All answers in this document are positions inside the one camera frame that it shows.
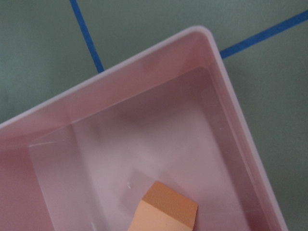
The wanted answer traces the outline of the orange foam block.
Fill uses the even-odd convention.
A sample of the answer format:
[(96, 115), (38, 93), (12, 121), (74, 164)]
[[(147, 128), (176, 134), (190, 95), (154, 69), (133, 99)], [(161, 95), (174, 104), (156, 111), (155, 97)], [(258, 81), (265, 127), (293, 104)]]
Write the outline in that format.
[(130, 231), (192, 231), (198, 204), (156, 181), (140, 200)]

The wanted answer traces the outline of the pink plastic bin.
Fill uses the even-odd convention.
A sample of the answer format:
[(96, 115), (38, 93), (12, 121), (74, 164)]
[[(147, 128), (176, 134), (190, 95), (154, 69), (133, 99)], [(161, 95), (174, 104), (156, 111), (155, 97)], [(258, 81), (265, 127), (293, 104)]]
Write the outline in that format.
[(211, 32), (189, 27), (0, 126), (3, 231), (126, 231), (154, 182), (196, 231), (285, 231)]

